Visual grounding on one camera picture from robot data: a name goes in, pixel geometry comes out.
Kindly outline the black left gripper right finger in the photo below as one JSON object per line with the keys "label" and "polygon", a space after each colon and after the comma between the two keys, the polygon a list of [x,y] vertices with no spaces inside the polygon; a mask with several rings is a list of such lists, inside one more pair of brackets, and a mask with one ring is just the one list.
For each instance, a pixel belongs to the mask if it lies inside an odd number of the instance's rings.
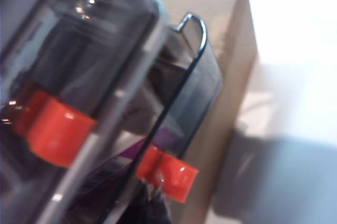
{"label": "black left gripper right finger", "polygon": [[165,197],[162,194],[157,194],[152,198],[152,223],[172,223]]}

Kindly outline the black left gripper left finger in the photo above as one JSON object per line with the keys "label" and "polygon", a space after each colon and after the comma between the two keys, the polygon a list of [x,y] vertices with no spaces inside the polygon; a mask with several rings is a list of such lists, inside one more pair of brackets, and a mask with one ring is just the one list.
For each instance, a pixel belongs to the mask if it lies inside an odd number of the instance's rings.
{"label": "black left gripper left finger", "polygon": [[126,212],[126,223],[152,223],[150,217],[151,194],[146,184],[141,184]]}

